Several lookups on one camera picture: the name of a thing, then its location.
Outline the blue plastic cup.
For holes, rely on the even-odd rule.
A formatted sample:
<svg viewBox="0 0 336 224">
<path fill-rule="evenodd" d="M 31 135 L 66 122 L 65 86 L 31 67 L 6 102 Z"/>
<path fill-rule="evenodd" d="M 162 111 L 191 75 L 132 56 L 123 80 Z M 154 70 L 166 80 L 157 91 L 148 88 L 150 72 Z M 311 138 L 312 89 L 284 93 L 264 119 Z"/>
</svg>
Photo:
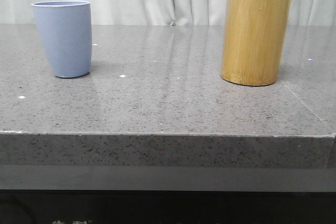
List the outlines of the blue plastic cup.
<svg viewBox="0 0 336 224">
<path fill-rule="evenodd" d="M 54 75 L 76 78 L 88 74 L 92 56 L 90 2 L 47 1 L 31 7 Z"/>
</svg>

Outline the bamboo cylindrical holder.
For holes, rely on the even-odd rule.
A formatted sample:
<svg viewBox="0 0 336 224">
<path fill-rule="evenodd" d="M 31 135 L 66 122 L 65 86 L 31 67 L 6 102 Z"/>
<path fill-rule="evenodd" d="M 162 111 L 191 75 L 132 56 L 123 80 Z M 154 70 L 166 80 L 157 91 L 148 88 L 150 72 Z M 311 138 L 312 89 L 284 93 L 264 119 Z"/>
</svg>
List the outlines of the bamboo cylindrical holder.
<svg viewBox="0 0 336 224">
<path fill-rule="evenodd" d="M 277 81 L 291 0 L 227 0 L 220 75 L 244 86 Z"/>
</svg>

